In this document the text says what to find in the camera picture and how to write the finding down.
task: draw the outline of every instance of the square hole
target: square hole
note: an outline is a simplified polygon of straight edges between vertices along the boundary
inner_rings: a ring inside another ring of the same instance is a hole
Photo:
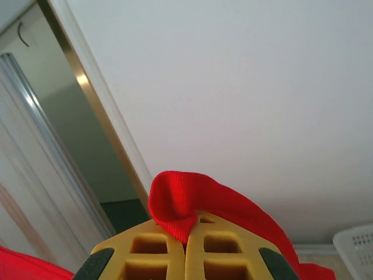
[[[215,221],[213,221],[212,219],[204,217],[204,216],[199,218],[199,222],[200,223],[215,223]]]
[[[123,280],[166,280],[167,264],[127,262]]]
[[[235,238],[229,234],[208,234],[203,241],[207,253],[242,253]]]
[[[162,234],[141,235],[133,240],[132,254],[167,254],[166,237]]]
[[[206,280],[252,280],[246,265],[205,261],[203,267]]]

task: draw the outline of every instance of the gold metal trim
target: gold metal trim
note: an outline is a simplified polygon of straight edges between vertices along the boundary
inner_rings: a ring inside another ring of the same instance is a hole
[[[141,183],[139,176],[137,175],[135,169],[133,168],[133,165],[131,161],[129,160],[129,157],[124,147],[122,146],[122,143],[119,140],[118,135],[115,132],[115,129],[112,126],[112,123],[108,115],[106,114],[106,111],[100,99],[98,98],[96,91],[94,90],[92,84],[90,83],[89,78],[87,77],[85,73],[84,67],[81,64],[78,55],[76,54],[69,39],[67,38],[67,35],[65,34],[60,22],[58,21],[49,1],[48,0],[37,0],[37,3],[41,11],[43,12],[45,18],[47,19],[47,22],[49,26],[51,27],[54,33],[54,36],[56,37],[60,47],[62,48],[62,51],[64,52],[66,59],[70,64],[70,67],[73,69],[76,79],[80,84],[80,87],[82,88],[90,105],[92,106],[92,109],[94,110],[100,124],[103,126],[108,139],[113,145],[123,165],[124,170],[126,171],[133,187],[135,188],[135,191],[137,192],[139,196],[139,199],[142,205],[144,206],[145,210],[149,214],[149,210],[147,208],[147,200],[149,197],[147,195],[147,192],[145,191],[145,188],[143,184]]]

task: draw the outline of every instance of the yellow plastic object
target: yellow plastic object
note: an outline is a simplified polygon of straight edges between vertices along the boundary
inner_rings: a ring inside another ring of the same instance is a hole
[[[93,251],[112,248],[114,254],[99,280],[183,280],[182,243],[154,220],[126,230],[97,245]]]
[[[259,249],[281,254],[275,245],[218,216],[198,214],[186,248],[185,280],[273,280]]]
[[[271,242],[205,211],[198,211],[186,247],[150,220],[97,245],[91,257],[105,257],[88,260],[76,280],[273,280],[261,250],[281,255]]]

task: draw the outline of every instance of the dark green rubber part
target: dark green rubber part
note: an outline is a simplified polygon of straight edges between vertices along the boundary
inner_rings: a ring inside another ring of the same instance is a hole
[[[274,280],[300,280],[283,255],[268,248],[259,252]]]
[[[114,249],[105,248],[90,255],[72,280],[98,280],[113,254]]]

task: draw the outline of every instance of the door frame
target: door frame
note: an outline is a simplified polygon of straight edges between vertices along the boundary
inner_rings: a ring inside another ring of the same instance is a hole
[[[37,0],[124,170],[149,214],[152,176],[66,0]]]
[[[115,230],[11,54],[0,89],[0,243],[75,272]]]

